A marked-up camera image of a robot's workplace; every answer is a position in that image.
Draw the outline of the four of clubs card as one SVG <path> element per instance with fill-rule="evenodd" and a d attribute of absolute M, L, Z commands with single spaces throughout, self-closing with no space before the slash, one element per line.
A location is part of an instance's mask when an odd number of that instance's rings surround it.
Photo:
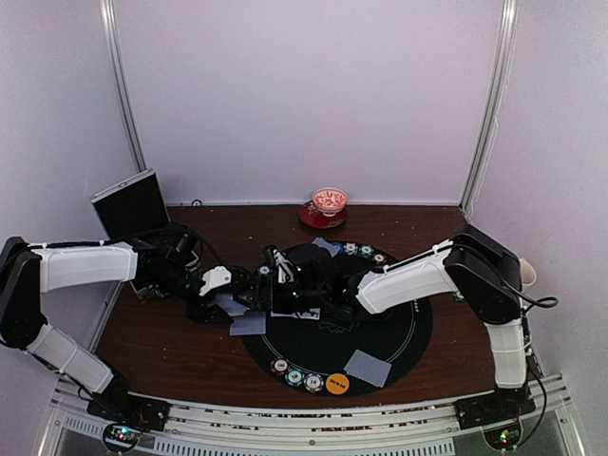
<path fill-rule="evenodd" d="M 319 320 L 320 319 L 320 310 L 319 309 L 310 309 L 305 312 L 298 312 L 298 318 L 309 319 L 309 320 Z"/>

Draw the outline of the single grey playing card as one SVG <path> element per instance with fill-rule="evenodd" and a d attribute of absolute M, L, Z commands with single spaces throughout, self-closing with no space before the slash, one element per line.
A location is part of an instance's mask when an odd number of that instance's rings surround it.
<path fill-rule="evenodd" d="M 317 237 L 312 241 L 312 245 L 315 245 L 321 249 L 327 251 L 331 257 L 335 257 L 337 255 L 336 249 L 333 247 L 331 242 L 328 242 L 323 237 Z"/>

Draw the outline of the blue small blind button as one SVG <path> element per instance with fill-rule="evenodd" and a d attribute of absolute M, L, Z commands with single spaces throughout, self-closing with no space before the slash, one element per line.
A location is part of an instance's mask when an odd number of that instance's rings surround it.
<path fill-rule="evenodd" d="M 342 242 L 334 242 L 332 246 L 336 249 L 338 255 L 343 255 L 345 253 L 345 247 Z"/>

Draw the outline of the orange black chips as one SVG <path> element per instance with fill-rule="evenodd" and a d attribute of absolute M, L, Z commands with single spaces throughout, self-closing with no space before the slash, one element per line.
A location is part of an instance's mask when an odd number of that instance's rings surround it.
<path fill-rule="evenodd" d="M 282 376 L 282 375 L 285 375 L 289 371 L 290 364 L 284 358 L 277 358 L 271 362 L 270 367 L 271 367 L 271 372 L 273 374 Z"/>
<path fill-rule="evenodd" d="M 383 254 L 377 253 L 373 256 L 373 260 L 377 265 L 383 265 L 386 263 L 387 257 Z"/>

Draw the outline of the grey playing card deck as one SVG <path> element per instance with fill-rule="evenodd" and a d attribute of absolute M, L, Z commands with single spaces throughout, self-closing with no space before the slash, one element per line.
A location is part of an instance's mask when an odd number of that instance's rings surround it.
<path fill-rule="evenodd" d="M 215 304 L 230 317 L 243 316 L 250 311 L 247 306 L 237 302 L 231 294 L 227 293 L 217 293 L 215 295 Z"/>

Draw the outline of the orange big blind button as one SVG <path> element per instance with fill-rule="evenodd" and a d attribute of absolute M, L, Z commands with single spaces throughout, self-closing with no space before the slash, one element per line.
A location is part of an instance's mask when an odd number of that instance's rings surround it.
<path fill-rule="evenodd" d="M 326 390 L 332 395 L 343 395 L 350 389 L 350 386 L 349 377 L 339 372 L 329 375 L 325 381 Z"/>

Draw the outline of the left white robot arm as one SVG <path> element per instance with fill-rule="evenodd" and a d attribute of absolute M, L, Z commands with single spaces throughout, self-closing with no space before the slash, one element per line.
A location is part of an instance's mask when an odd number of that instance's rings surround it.
<path fill-rule="evenodd" d="M 97 352 L 122 372 L 133 391 L 202 402 L 219 398 L 229 380 L 224 355 L 242 344 L 226 324 L 197 324 L 182 314 L 177 299 L 138 301 L 123 289 L 115 305 L 108 283 L 52 291 L 42 310 L 62 331 Z"/>

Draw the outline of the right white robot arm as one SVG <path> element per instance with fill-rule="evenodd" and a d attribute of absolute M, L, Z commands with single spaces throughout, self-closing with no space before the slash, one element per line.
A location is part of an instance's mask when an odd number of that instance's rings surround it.
<path fill-rule="evenodd" d="M 520 260 L 473 226 L 400 261 L 354 242 L 271 249 L 255 281 L 267 311 L 246 351 L 276 383 L 327 397 L 377 392 L 409 374 L 431 339 L 431 299 L 459 296 L 489 335 L 486 408 L 500 420 L 528 399 L 527 315 L 558 304 L 528 296 Z"/>

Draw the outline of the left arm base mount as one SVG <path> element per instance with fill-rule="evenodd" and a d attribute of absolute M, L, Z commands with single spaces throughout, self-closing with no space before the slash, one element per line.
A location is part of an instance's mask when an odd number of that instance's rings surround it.
<path fill-rule="evenodd" d="M 158 399 L 128 395 L 128 404 L 123 411 L 109 405 L 100 397 L 87 400 L 86 411 L 108 421 L 102 431 L 102 443 L 110 453 L 124 455 L 133 450 L 145 433 L 163 431 L 170 405 Z"/>

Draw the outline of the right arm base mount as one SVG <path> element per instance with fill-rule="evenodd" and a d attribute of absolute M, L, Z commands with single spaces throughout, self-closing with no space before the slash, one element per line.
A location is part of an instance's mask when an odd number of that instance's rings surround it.
<path fill-rule="evenodd" d="M 521 418 L 535 411 L 536 404 L 533 399 L 504 399 L 490 393 L 457 400 L 454 410 L 460 430 L 481 430 L 492 449 L 509 451 L 523 439 Z"/>

